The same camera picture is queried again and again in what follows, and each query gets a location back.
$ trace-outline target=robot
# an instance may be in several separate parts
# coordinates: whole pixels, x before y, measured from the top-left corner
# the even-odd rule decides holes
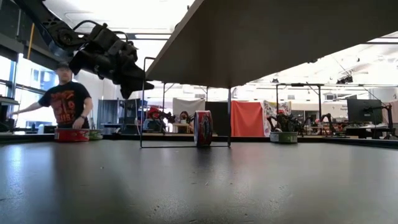
[[[94,21],[82,21],[71,28],[47,9],[44,1],[14,0],[32,19],[50,51],[68,62],[74,74],[83,69],[100,79],[108,78],[121,86],[124,99],[134,91],[154,88],[145,82],[145,72],[136,65],[137,48],[125,33],[111,31],[107,24]],[[89,34],[76,31],[87,22],[95,24]],[[124,34],[126,39],[120,39],[117,34]]]

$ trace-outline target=computer monitor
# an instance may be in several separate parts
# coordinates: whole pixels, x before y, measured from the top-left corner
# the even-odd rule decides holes
[[[347,100],[349,122],[372,122],[380,124],[383,122],[380,100]]]

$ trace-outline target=black table surface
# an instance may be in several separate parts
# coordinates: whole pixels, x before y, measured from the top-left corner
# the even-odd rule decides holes
[[[0,223],[398,223],[397,170],[397,151],[326,143],[15,144]]]

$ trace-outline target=metal frame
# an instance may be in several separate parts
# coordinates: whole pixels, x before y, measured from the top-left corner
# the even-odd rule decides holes
[[[143,138],[143,126],[144,126],[144,100],[145,100],[145,82],[146,82],[146,60],[155,60],[154,57],[145,57],[144,58],[144,76],[142,78],[142,100],[141,100],[141,126],[140,126],[140,133],[139,133],[139,145],[141,149],[158,149],[158,148],[185,148],[185,147],[231,147],[231,134],[232,134],[232,127],[231,127],[231,88],[228,89],[228,117],[229,117],[229,134],[227,138],[227,145],[226,146],[143,146],[142,142]],[[165,93],[173,87],[170,86],[167,90],[165,89],[166,83],[163,84],[163,111],[164,111],[164,100],[165,100]],[[206,87],[206,101],[208,99],[208,89]]]
[[[276,113],[278,114],[279,112],[279,94],[278,94],[278,86],[297,86],[297,87],[303,87],[303,86],[317,86],[318,87],[318,105],[319,105],[319,119],[322,118],[322,99],[321,99],[321,87],[324,86],[324,84],[311,84],[311,83],[278,83],[276,84]]]

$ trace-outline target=orange curtain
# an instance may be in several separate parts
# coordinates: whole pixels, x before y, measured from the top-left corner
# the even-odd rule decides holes
[[[234,137],[264,137],[261,104],[232,101],[231,126]]]

